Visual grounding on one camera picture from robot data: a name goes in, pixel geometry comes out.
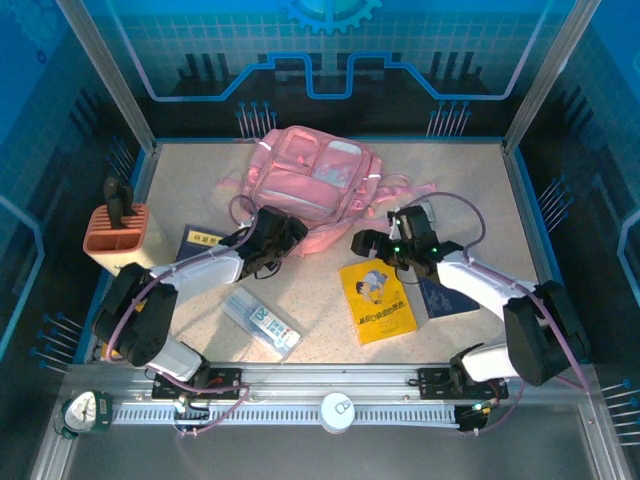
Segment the robotic arm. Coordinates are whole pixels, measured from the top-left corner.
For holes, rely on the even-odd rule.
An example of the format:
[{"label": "robotic arm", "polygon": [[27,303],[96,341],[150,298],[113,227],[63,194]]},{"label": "robotic arm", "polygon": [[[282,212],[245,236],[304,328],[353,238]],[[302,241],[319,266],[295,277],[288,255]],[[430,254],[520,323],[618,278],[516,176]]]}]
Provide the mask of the robotic arm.
[{"label": "robotic arm", "polygon": [[361,231],[354,236],[351,250],[401,270],[412,267],[418,276],[464,293],[505,323],[506,343],[474,345],[451,359],[450,377],[460,392],[477,382],[516,376],[539,386],[569,367],[527,291],[551,313],[573,355],[577,359],[589,355],[586,334],[560,284],[518,280],[467,257],[456,243],[440,243],[420,205],[390,212],[388,218],[390,234]]},{"label": "robotic arm", "polygon": [[[192,259],[145,269],[135,263],[125,266],[114,280],[95,317],[93,331],[109,342],[116,326],[136,296],[154,278],[167,271],[171,276],[157,283],[135,311],[117,338],[115,349],[135,367],[148,366],[193,387],[208,381],[208,362],[195,350],[169,334],[176,306],[211,288],[237,282],[263,267],[274,270],[307,235],[298,219],[274,207],[261,208],[251,232],[241,229]],[[249,238],[238,248],[245,234]]]}]

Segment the book cover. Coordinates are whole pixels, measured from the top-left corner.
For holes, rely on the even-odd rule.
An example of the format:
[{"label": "book cover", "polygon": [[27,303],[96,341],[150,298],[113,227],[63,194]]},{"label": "book cover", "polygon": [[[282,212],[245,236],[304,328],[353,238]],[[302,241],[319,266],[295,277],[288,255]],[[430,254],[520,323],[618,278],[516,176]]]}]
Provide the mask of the book cover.
[{"label": "book cover", "polygon": [[418,329],[404,286],[382,260],[343,267],[340,278],[360,344]]},{"label": "book cover", "polygon": [[184,227],[176,261],[206,252],[224,237],[225,235],[209,228],[187,225]]},{"label": "book cover", "polygon": [[463,293],[451,290],[424,277],[420,277],[418,282],[429,318],[446,317],[480,309],[478,302]]}]

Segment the wire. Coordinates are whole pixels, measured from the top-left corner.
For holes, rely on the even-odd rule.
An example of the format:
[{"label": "wire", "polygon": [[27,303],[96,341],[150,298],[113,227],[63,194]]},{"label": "wire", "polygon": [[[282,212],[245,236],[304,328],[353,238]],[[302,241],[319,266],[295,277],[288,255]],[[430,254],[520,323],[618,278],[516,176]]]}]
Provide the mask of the wire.
[{"label": "wire", "polygon": [[471,249],[472,247],[475,247],[480,242],[482,242],[482,240],[484,240],[485,236],[487,235],[487,224],[486,224],[486,222],[484,220],[484,217],[482,216],[482,213],[478,209],[478,207],[476,207],[473,203],[471,203],[469,200],[467,200],[463,196],[458,195],[456,193],[450,193],[450,192],[431,192],[431,193],[427,193],[427,194],[422,195],[422,196],[416,198],[415,200],[409,202],[407,205],[405,205],[405,207],[409,207],[411,205],[415,205],[416,203],[419,203],[422,200],[426,200],[427,198],[435,197],[435,196],[455,198],[456,200],[461,201],[462,203],[464,203],[465,205],[467,205],[468,207],[470,207],[474,211],[474,213],[478,217],[478,220],[480,220],[480,236],[476,240],[473,240],[472,242],[467,244],[464,247],[463,251],[462,251],[462,253],[464,255],[464,258],[467,261],[467,264],[468,264],[469,268],[475,269],[476,271],[481,272],[481,273],[487,275],[490,278],[493,278],[494,280],[496,280],[496,281],[498,281],[500,283],[503,283],[505,285],[511,285],[513,288],[515,288],[515,289],[519,290],[520,292],[524,293],[533,302],[533,304],[542,313],[543,318],[545,320],[547,320],[547,322],[549,323],[549,327],[551,328],[551,331],[553,332],[553,334],[555,335],[556,339],[558,340],[558,343],[560,344],[560,347],[562,348],[562,351],[566,355],[567,360],[569,360],[569,364],[571,365],[573,370],[576,372],[576,375],[578,376],[578,379],[580,380],[580,383],[582,384],[582,389],[585,392],[588,392],[589,391],[589,382],[587,382],[587,379],[586,379],[586,377],[584,375],[584,372],[580,368],[580,365],[578,364],[578,361],[576,360],[576,357],[573,355],[573,352],[571,351],[571,348],[569,347],[569,344],[567,343],[567,340],[562,335],[562,332],[560,331],[560,327],[558,327],[558,324],[554,320],[554,318],[551,315],[551,313],[549,312],[549,310],[547,310],[547,308],[544,306],[544,303],[542,302],[542,300],[540,300],[531,291],[529,291],[528,288],[524,287],[523,285],[521,285],[520,283],[518,283],[514,279],[509,278],[509,277],[501,274],[500,272],[497,272],[497,271],[493,270],[492,268],[489,268],[489,267],[487,267],[485,265],[481,265],[479,263],[476,263],[471,258],[471,256],[469,255],[469,249]]},{"label": "wire", "polygon": [[578,385],[577,383],[572,382],[571,380],[567,380],[566,378],[561,377],[560,375],[556,375],[553,378],[558,380],[560,383],[564,383],[568,387],[575,388],[577,390],[582,390],[582,387],[580,385]]},{"label": "wire", "polygon": [[496,396],[496,408],[500,406],[500,392],[498,391],[498,388],[493,384],[492,381],[487,382],[489,383],[489,386],[491,387],[491,390],[493,390],[493,393]]},{"label": "wire", "polygon": [[276,273],[278,273],[280,271],[280,267],[281,266],[282,266],[282,262],[278,262],[278,265],[276,265],[275,270],[273,272],[271,272],[269,275],[265,276],[265,277],[259,277],[258,276],[258,272],[254,273],[253,276],[256,278],[256,280],[266,280],[267,278],[271,278]]},{"label": "wire", "polygon": [[190,435],[192,437],[196,437],[198,435],[200,435],[201,433],[206,432],[207,430],[211,430],[212,428],[217,427],[218,425],[220,425],[222,422],[224,422],[227,418],[229,418],[233,412],[235,412],[240,405],[242,405],[245,400],[247,400],[247,398],[249,397],[249,388],[244,386],[242,388],[245,388],[245,392],[240,396],[240,398],[238,399],[238,401],[236,403],[234,403],[231,408],[229,408],[229,410],[227,410],[226,412],[224,412],[222,415],[220,415],[216,420],[214,420],[212,423],[209,423],[205,426],[202,427],[194,427],[190,430],[185,430],[181,432],[181,435]]},{"label": "wire", "polygon": [[[247,197],[246,195],[236,195],[235,197],[233,197],[231,199],[231,203],[236,201],[236,199],[246,199],[246,200],[248,200],[251,203],[251,205],[252,205],[252,207],[254,209],[253,213],[254,214],[257,213],[258,207],[257,207],[256,203],[251,198]],[[258,223],[257,220],[252,222],[252,224],[248,228],[248,230],[244,232],[243,237],[235,245],[223,248],[222,250],[218,250],[216,252],[211,252],[211,250],[207,250],[206,252],[204,252],[204,253],[202,253],[200,255],[196,255],[195,257],[189,258],[189,259],[179,263],[174,268],[171,268],[171,269],[161,273],[156,278],[151,280],[147,285],[145,285],[145,287],[131,301],[131,305],[129,305],[129,307],[125,310],[124,314],[120,318],[120,321],[116,325],[116,328],[114,328],[113,333],[111,334],[111,338],[109,339],[109,343],[107,345],[107,357],[106,357],[107,358],[107,362],[109,362],[109,363],[122,363],[122,362],[125,361],[124,358],[122,360],[116,360],[115,358],[113,358],[111,356],[111,352],[115,348],[116,343],[118,341],[118,338],[120,337],[120,334],[122,333],[122,330],[124,329],[124,326],[129,321],[129,318],[131,317],[131,314],[133,313],[135,308],[138,306],[138,304],[142,300],[144,300],[144,298],[147,296],[147,294],[158,283],[160,283],[162,280],[166,279],[167,277],[170,277],[174,273],[182,270],[183,268],[186,268],[186,267],[191,266],[193,264],[202,262],[204,260],[212,260],[212,259],[214,259],[216,257],[219,257],[220,255],[224,255],[226,253],[229,253],[229,252],[231,252],[233,250],[236,250],[237,248],[241,247],[242,245],[244,245],[249,240],[249,238],[251,237],[251,235],[253,234],[253,232],[256,229],[257,223]]]},{"label": "wire", "polygon": [[404,284],[404,285],[420,285],[420,280],[418,280],[417,282],[405,282],[404,280],[402,280],[399,276],[398,276],[398,267],[396,267],[394,269],[394,272],[396,274],[396,280],[398,280],[400,283]]},{"label": "wire", "polygon": [[411,379],[409,381],[407,381],[407,385],[409,385],[410,387],[434,387],[434,388],[438,388],[438,387],[444,387],[445,385],[449,385],[450,383],[453,383],[453,379],[450,378],[449,380],[447,380],[446,382],[443,383],[427,383],[427,382],[421,382],[420,380],[416,380],[416,379]]},{"label": "wire", "polygon": [[511,416],[511,414],[513,413],[513,411],[516,409],[516,407],[518,406],[518,403],[520,403],[520,400],[522,399],[522,395],[524,394],[524,387],[527,384],[523,381],[522,385],[520,386],[520,390],[518,391],[515,400],[513,401],[513,403],[511,404],[511,406],[509,407],[509,410],[506,411],[506,413],[500,417],[500,419],[495,422],[492,423],[491,425],[489,425],[488,427],[485,427],[482,429],[482,433],[485,434],[487,432],[490,432],[491,430],[493,430],[494,428],[498,428],[500,425],[502,425],[504,422],[507,421],[507,419]]}]

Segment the black mounting plate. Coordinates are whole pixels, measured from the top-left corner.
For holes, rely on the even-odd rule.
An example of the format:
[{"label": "black mounting plate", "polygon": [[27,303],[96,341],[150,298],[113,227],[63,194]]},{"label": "black mounting plate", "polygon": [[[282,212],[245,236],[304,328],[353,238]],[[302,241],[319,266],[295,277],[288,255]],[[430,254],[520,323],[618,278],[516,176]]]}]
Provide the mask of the black mounting plate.
[{"label": "black mounting plate", "polygon": [[[493,383],[498,390],[500,400],[509,398],[507,385]],[[462,393],[455,391],[449,376],[449,368],[419,368],[417,386],[420,388],[420,400],[491,400],[496,396],[489,382],[465,386]]]},{"label": "black mounting plate", "polygon": [[[212,366],[208,371],[208,381],[205,384],[209,388],[230,387],[233,382],[237,381],[237,385],[242,383],[242,370],[239,368],[218,368]],[[175,386],[169,380],[161,375],[156,375],[151,390],[151,398],[153,400],[177,400],[183,393],[192,397],[193,400],[238,400],[240,398],[240,390],[229,390],[223,393],[203,393],[194,394],[187,392],[180,387]]]}]

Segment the backpack pocket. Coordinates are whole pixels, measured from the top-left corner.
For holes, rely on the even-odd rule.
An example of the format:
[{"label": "backpack pocket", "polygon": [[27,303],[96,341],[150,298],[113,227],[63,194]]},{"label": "backpack pocket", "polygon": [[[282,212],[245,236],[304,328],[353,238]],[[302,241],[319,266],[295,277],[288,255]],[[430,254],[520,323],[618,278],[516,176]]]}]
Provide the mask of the backpack pocket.
[{"label": "backpack pocket", "polygon": [[277,207],[310,222],[322,222],[334,215],[340,197],[340,191],[326,182],[283,170],[267,175],[255,194],[260,205]]}]

